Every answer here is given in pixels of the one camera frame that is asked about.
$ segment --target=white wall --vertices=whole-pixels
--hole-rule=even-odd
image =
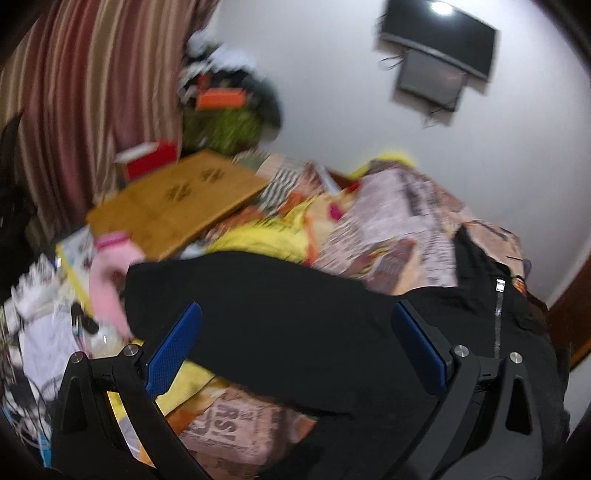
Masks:
[[[591,355],[575,368],[564,395],[564,408],[570,413],[570,431],[577,427],[591,403]]]
[[[449,127],[423,129],[423,114],[391,100],[397,71],[378,68],[376,49],[382,0],[223,0],[216,33],[277,85],[285,125],[271,148],[343,172],[407,153],[517,233],[534,263],[530,290],[555,299],[591,237],[589,76],[531,0],[452,3],[501,35],[486,93],[466,89]]]

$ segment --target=pink cloth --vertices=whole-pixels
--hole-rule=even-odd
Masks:
[[[103,238],[97,239],[97,245],[103,244],[104,247],[99,247],[100,250],[90,266],[89,293],[92,313],[96,319],[117,328],[123,338],[130,339],[133,334],[119,302],[119,293],[113,282],[113,275],[116,273],[127,275],[129,267],[142,263],[145,255],[135,243],[128,239],[122,238],[116,243],[103,240]]]

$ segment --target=wooden board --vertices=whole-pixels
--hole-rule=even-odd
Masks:
[[[91,210],[86,221],[95,237],[125,231],[148,259],[162,260],[251,200],[267,183],[222,155],[200,152],[131,184]]]

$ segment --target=orange box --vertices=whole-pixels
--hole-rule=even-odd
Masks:
[[[197,110],[222,110],[245,105],[246,92],[241,88],[210,88],[197,99]]]

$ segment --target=red box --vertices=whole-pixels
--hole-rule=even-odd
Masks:
[[[142,143],[115,156],[115,164],[127,183],[177,160],[178,145],[166,141]]]

